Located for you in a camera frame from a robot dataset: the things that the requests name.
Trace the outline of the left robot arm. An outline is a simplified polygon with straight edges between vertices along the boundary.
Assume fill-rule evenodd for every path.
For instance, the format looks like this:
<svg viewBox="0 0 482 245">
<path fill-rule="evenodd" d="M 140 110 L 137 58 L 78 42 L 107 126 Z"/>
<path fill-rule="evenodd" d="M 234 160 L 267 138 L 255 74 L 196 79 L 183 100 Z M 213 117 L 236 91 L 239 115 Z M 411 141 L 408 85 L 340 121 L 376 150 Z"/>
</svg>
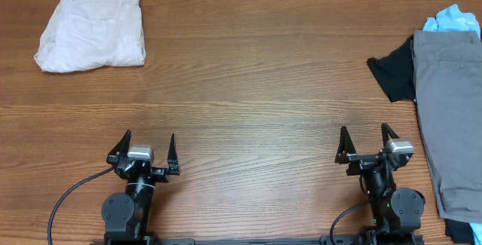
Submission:
<svg viewBox="0 0 482 245">
<path fill-rule="evenodd" d="M 155 167 L 153 148 L 131 145 L 128 130 L 108 153 L 106 162 L 127 181 L 125 191 L 106 198 L 102 205 L 105 222 L 104 244 L 159 244 L 160 239 L 148 230 L 151 206 L 157 183 L 168 183 L 181 172 L 171 136 L 166 167 Z"/>
</svg>

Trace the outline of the grey shorts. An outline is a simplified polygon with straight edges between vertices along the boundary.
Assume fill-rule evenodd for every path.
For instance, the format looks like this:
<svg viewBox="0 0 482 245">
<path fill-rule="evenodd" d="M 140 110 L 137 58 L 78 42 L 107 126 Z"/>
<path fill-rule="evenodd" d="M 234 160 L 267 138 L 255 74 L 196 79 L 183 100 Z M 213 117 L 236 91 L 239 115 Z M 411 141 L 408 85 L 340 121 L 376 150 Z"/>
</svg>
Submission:
<svg viewBox="0 0 482 245">
<path fill-rule="evenodd" d="M 413 35 L 416 108 L 438 212 L 481 221 L 481 40 L 474 31 Z"/>
</svg>

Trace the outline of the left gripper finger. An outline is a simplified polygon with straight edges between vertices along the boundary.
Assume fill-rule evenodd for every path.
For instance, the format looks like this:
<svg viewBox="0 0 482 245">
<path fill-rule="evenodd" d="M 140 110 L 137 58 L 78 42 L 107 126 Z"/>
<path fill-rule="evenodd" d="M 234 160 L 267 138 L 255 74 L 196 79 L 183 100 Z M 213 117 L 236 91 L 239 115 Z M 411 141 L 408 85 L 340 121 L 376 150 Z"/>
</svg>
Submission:
<svg viewBox="0 0 482 245">
<path fill-rule="evenodd" d="M 169 143 L 169 151 L 167 156 L 167 162 L 169 168 L 177 168 L 178 167 L 178 155 L 175 148 L 175 134 L 171 135 L 170 143 Z"/>
<path fill-rule="evenodd" d="M 131 130 L 127 130 L 121 140 L 114 146 L 114 148 L 108 153 L 109 157 L 124 156 L 129 151 L 131 140 Z"/>
</svg>

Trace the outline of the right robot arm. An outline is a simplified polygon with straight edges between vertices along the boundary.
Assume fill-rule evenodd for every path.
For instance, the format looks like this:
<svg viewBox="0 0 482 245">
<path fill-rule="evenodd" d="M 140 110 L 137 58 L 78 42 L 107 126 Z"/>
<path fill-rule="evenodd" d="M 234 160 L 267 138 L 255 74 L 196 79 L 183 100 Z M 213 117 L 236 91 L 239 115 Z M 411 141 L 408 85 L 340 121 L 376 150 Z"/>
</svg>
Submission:
<svg viewBox="0 0 482 245">
<path fill-rule="evenodd" d="M 365 205 L 371 207 L 372 226 L 364 226 L 349 239 L 358 245 L 417 245 L 423 238 L 415 231 L 421 228 L 421 216 L 426 199 L 411 188 L 399 188 L 392 173 L 407 165 L 413 156 L 412 144 L 400 138 L 387 124 L 381 124 L 383 147 L 376 154 L 360 155 L 345 126 L 340 129 L 340 140 L 335 156 L 337 164 L 346 164 L 347 176 L 357 176 L 361 190 L 368 199 L 341 213 L 332 223 L 329 239 L 337 243 L 334 228 L 348 213 Z"/>
</svg>

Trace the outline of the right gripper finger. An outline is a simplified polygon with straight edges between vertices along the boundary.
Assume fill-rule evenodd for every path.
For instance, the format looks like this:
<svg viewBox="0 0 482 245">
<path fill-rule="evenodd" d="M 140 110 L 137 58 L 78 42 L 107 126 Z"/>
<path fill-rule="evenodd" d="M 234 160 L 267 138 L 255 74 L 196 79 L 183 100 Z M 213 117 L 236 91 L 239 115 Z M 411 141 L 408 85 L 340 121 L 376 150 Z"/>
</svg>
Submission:
<svg viewBox="0 0 482 245">
<path fill-rule="evenodd" d="M 337 164 L 348 164 L 357 156 L 355 146 L 353 145 L 351 136 L 346 128 L 342 126 L 340 129 L 340 140 L 337 148 L 337 154 L 335 156 L 335 162 Z"/>
<path fill-rule="evenodd" d="M 399 138 L 399 136 L 394 132 L 394 130 L 387 123 L 381 124 L 381 133 L 382 133 L 384 147 L 387 147 L 387 143 L 389 140 Z"/>
</svg>

